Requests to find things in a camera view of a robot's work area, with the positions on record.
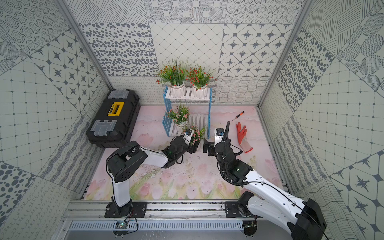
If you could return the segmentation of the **pink flower pot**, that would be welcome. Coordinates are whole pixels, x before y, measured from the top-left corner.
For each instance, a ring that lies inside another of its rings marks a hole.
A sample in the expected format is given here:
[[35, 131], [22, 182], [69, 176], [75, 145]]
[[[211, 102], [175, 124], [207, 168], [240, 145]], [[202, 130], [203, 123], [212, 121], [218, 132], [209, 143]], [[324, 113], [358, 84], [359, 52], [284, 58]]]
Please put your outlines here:
[[190, 109], [185, 104], [180, 103], [175, 109], [171, 108], [167, 112], [167, 116], [173, 120], [176, 126], [185, 130], [189, 122]]
[[191, 126], [189, 129], [192, 129], [194, 131], [194, 134], [191, 139], [191, 144], [188, 149], [188, 152], [195, 153], [198, 149], [201, 140], [205, 138], [206, 127], [202, 127], [201, 129], [199, 129], [198, 126]]

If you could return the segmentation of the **red flower pot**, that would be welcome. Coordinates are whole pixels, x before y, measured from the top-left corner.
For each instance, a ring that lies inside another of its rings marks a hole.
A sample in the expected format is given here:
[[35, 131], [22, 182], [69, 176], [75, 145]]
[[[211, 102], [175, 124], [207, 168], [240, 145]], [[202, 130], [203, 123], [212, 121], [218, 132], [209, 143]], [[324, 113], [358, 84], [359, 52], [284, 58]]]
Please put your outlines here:
[[198, 99], [207, 97], [210, 84], [217, 81], [213, 71], [210, 68], [194, 64], [188, 66], [187, 72], [187, 81], [192, 85], [194, 96]]
[[186, 89], [187, 65], [179, 58], [164, 62], [156, 75], [156, 83], [167, 85], [173, 97], [181, 98]]

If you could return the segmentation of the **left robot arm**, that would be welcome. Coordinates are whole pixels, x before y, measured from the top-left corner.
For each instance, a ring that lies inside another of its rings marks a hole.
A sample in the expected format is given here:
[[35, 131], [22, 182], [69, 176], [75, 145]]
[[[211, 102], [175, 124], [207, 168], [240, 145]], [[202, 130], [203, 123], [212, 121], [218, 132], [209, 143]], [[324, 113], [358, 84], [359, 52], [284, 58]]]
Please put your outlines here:
[[131, 202], [129, 179], [141, 165], [152, 165], [167, 169], [179, 164], [179, 159], [192, 147], [191, 136], [174, 137], [168, 147], [156, 152], [141, 147], [136, 141], [131, 141], [125, 147], [114, 151], [106, 160], [106, 171], [112, 179], [112, 202], [118, 208], [125, 208]]

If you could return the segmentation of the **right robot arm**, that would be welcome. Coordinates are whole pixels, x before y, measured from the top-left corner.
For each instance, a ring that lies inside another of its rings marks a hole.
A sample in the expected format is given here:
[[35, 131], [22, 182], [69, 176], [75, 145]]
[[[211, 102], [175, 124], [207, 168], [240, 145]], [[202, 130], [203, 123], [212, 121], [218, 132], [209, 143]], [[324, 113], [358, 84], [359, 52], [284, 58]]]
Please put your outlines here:
[[246, 189], [238, 199], [244, 217], [262, 217], [291, 235], [294, 240], [321, 240], [327, 223], [319, 204], [295, 197], [237, 159], [230, 140], [204, 141], [203, 152], [215, 156], [221, 177], [229, 184]]

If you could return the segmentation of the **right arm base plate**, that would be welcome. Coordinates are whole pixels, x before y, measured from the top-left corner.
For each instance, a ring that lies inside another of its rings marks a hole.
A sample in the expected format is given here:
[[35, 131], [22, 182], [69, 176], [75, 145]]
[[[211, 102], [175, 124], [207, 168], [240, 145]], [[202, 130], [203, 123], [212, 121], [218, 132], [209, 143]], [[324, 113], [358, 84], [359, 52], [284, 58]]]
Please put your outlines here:
[[253, 214], [243, 214], [240, 211], [237, 201], [227, 201], [222, 204], [222, 210], [225, 211], [227, 218], [258, 218]]

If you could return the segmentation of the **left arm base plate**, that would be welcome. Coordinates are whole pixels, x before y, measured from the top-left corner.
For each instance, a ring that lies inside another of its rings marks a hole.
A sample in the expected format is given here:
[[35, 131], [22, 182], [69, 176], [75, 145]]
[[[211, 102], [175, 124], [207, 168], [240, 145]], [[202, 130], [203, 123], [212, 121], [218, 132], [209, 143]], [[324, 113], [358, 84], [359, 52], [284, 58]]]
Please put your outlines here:
[[123, 218], [128, 216], [144, 218], [147, 206], [147, 202], [129, 202], [123, 207], [119, 207], [115, 202], [109, 202], [106, 207], [105, 218]]

